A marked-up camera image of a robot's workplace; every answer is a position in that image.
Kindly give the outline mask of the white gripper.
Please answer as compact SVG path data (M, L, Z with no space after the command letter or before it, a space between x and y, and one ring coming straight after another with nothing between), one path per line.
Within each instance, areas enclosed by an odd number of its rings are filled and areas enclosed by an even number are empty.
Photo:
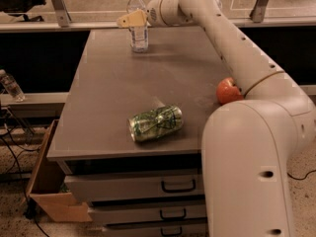
M119 28L144 27L148 22L152 27L172 27L192 25L179 6L179 0L151 0L143 10L123 15L117 19Z

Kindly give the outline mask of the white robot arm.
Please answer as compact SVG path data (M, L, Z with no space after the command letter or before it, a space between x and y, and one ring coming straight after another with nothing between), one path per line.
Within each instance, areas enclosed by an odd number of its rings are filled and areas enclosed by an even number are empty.
M221 12L218 0L153 0L117 21L202 27L241 89L207 120L201 143L210 237L294 237L286 164L315 137L315 106Z

